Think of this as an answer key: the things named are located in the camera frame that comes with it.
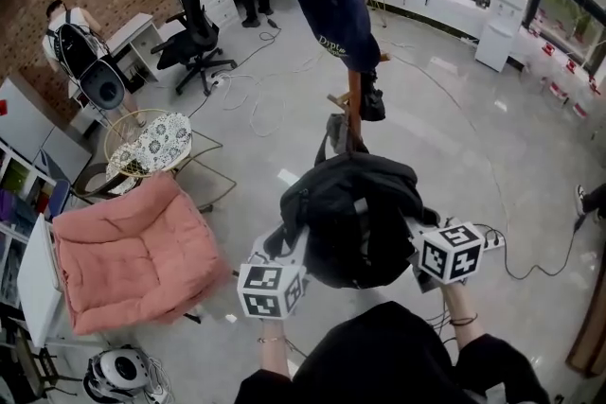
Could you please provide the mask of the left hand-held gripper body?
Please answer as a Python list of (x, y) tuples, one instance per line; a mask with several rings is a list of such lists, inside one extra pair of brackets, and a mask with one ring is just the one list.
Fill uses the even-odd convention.
[(310, 228), (304, 226), (288, 243), (283, 226), (258, 237), (241, 264), (237, 292), (249, 318), (284, 320), (305, 292)]

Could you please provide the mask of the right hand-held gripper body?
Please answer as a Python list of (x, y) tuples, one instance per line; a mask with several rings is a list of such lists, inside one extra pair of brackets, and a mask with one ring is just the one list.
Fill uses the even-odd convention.
[(463, 282), (479, 270), (486, 243), (485, 236), (471, 222), (427, 209), (426, 220), (406, 218), (409, 241), (415, 251), (408, 258), (422, 293), (440, 285)]

